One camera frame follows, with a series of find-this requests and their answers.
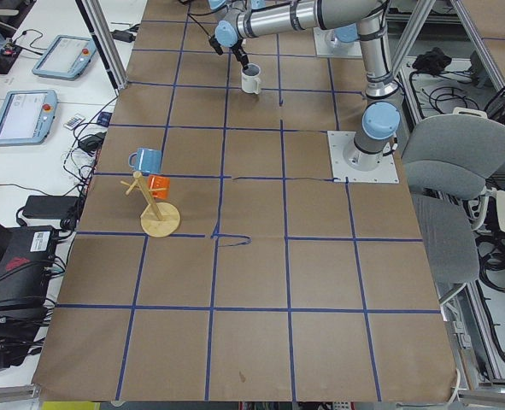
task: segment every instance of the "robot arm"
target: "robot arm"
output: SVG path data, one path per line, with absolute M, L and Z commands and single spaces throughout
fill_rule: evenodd
M 219 20 L 215 36 L 225 46 L 240 49 L 243 38 L 257 38 L 279 32 L 312 27 L 323 30 L 357 23 L 370 99 L 387 98 L 398 90 L 390 63 L 385 11 L 390 0 L 291 0 L 270 7 L 258 7 L 252 0 L 209 0 Z

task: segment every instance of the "desk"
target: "desk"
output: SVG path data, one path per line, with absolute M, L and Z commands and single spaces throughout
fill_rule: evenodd
M 145 0 L 103 0 L 100 2 L 106 16 L 106 21 L 128 22 L 135 24 L 141 20 Z M 111 30 L 124 30 L 128 26 L 109 24 Z M 22 22 L 15 34 L 17 38 L 22 31 L 35 28 L 44 34 L 36 42 L 38 47 L 48 47 L 58 34 L 90 37 L 81 14 L 74 1 L 53 2 L 37 0 L 31 13 Z M 30 32 L 18 40 L 18 44 L 27 47 L 37 37 Z M 126 67 L 133 44 L 116 41 L 117 50 Z M 32 68 L 39 56 L 26 50 L 21 52 L 9 74 L 0 75 L 0 99 L 4 99 L 12 90 L 42 90 L 54 89 L 60 102 L 63 103 L 101 103 L 105 104 L 115 97 L 114 89 L 99 55 L 93 57 L 91 64 L 75 81 L 46 79 L 32 74 Z
M 447 400 L 455 363 L 402 170 L 332 182 L 326 130 L 360 124 L 361 65 L 312 57 L 311 32 L 250 40 L 265 88 L 245 95 L 186 11 L 144 11 L 34 376 L 44 398 Z M 143 234 L 144 200 L 120 184 L 139 146 L 164 151 L 171 237 Z
M 104 12 L 109 21 L 137 22 L 144 11 L 145 0 L 109 0 L 103 2 Z M 46 38 L 53 38 L 61 30 L 57 22 L 64 21 L 64 32 L 86 35 L 85 25 L 73 0 L 51 2 L 38 0 L 32 8 L 21 28 L 37 28 L 45 33 Z M 123 54 L 126 64 L 132 44 L 118 44 L 118 50 Z M 26 187 L 43 190 L 53 195 L 61 195 L 76 184 L 67 173 L 62 170 L 62 163 L 66 153 L 73 143 L 73 135 L 62 124 L 73 114 L 83 114 L 90 119 L 105 103 L 115 95 L 109 83 L 108 76 L 103 71 L 98 57 L 87 68 L 85 74 L 73 82 L 41 79 L 31 72 L 35 60 L 26 57 L 24 52 L 13 67 L 11 74 L 0 76 L 0 108 L 7 91 L 31 90 L 36 88 L 50 88 L 59 96 L 56 118 L 49 136 L 40 145 L 0 147 L 0 184 L 14 183 Z M 88 132 L 105 131 L 100 126 L 87 128 Z M 78 162 L 89 161 L 88 157 L 79 157 Z M 26 202 L 34 192 L 15 187 L 0 187 L 0 223 L 5 226 L 16 226 L 15 212 Z M 49 223 L 49 221 L 34 221 L 35 225 Z M 57 254 L 65 258 L 68 246 L 59 246 Z M 56 299 L 61 285 L 61 279 L 51 280 L 48 296 Z M 11 367 L 0 372 L 0 387 L 22 386 L 31 383 L 38 364 L 38 357 L 26 358 L 23 365 Z M 12 403 L 12 409 L 30 408 L 26 404 Z

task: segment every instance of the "electronic device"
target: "electronic device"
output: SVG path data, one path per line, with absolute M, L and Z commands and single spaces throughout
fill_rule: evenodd
M 96 52 L 92 38 L 56 36 L 32 73 L 50 79 L 77 79 Z
M 108 111 L 103 111 L 98 115 L 97 118 L 97 124 L 100 126 L 105 126 L 106 128 L 109 127 L 109 122 L 112 120 L 112 113 L 109 113 Z
M 83 115 L 74 114 L 73 117 L 66 121 L 62 126 L 68 130 L 74 130 L 83 121 L 85 121 L 85 117 Z
M 44 319 L 47 309 L 22 309 L 15 313 L 15 316 L 0 315 L 0 370 L 19 366 L 29 354 L 39 353 L 39 348 L 35 352 L 29 352 L 33 347 L 30 343 L 38 333 L 39 325 L 32 321 Z
M 43 305 L 49 284 L 44 269 L 55 255 L 55 233 L 52 226 L 0 225 L 0 310 Z
M 10 91 L 0 111 L 0 145 L 40 144 L 55 119 L 53 90 Z
M 132 43 L 136 40 L 136 36 L 134 34 L 123 30 L 113 30 L 112 37 L 114 40 L 124 41 L 125 43 Z
M 22 48 L 18 45 L 5 44 L 0 52 L 0 74 L 9 73 L 21 51 Z
M 39 220 L 62 220 L 76 211 L 77 196 L 30 195 L 22 209 L 25 218 Z

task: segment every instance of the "white mug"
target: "white mug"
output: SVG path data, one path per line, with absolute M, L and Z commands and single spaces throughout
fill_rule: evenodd
M 248 94 L 260 94 L 261 91 L 261 69 L 256 64 L 249 63 L 249 66 L 241 71 L 241 88 Z

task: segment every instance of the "power adapter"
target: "power adapter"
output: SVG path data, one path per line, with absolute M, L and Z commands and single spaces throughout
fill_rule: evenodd
M 87 154 L 90 154 L 102 147 L 105 138 L 106 138 L 106 132 L 97 132 L 96 134 L 81 139 L 78 142 L 78 147 Z
M 122 30 L 113 30 L 112 37 L 114 40 L 124 41 L 125 43 L 132 43 L 136 39 L 131 32 L 124 32 Z

